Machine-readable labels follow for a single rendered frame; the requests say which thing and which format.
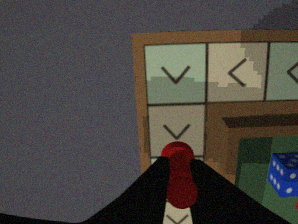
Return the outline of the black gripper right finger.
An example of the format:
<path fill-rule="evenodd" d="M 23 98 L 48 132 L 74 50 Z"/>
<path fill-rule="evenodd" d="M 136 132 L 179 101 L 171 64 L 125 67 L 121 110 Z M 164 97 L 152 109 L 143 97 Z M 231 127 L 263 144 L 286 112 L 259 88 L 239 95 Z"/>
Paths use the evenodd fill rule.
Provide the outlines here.
<path fill-rule="evenodd" d="M 193 224 L 290 224 L 259 205 L 205 161 L 190 160 L 197 200 L 190 206 Z"/>

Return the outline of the brown wooden board border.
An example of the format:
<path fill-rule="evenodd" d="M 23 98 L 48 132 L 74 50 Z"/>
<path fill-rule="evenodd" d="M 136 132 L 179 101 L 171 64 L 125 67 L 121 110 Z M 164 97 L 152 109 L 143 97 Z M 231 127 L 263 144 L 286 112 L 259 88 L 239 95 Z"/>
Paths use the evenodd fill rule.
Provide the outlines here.
<path fill-rule="evenodd" d="M 133 77 L 136 95 L 138 151 L 141 173 L 149 168 L 148 119 L 146 119 L 144 49 L 142 44 L 213 43 L 213 41 L 298 41 L 298 30 L 227 30 L 157 32 L 133 34 Z M 234 101 L 206 103 L 205 163 L 218 173 L 218 151 L 222 117 L 298 115 L 298 101 Z"/>

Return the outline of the red pawn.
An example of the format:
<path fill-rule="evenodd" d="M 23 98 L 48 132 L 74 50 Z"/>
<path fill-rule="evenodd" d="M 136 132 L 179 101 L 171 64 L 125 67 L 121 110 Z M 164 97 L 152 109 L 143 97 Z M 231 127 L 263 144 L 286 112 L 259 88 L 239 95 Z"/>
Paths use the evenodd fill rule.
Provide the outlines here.
<path fill-rule="evenodd" d="M 193 149 L 182 141 L 173 141 L 162 148 L 161 157 L 168 157 L 170 167 L 166 198 L 174 208 L 190 208 L 197 200 L 197 185 L 190 169 L 190 160 L 196 160 Z"/>

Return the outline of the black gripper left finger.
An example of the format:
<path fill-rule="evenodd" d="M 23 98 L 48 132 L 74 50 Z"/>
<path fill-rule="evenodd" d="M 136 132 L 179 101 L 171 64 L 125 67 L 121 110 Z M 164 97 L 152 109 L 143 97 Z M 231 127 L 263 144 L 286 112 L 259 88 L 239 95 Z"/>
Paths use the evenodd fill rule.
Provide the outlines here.
<path fill-rule="evenodd" d="M 0 213 L 0 224 L 164 224 L 169 159 L 158 157 L 124 193 L 84 222 L 35 220 Z"/>

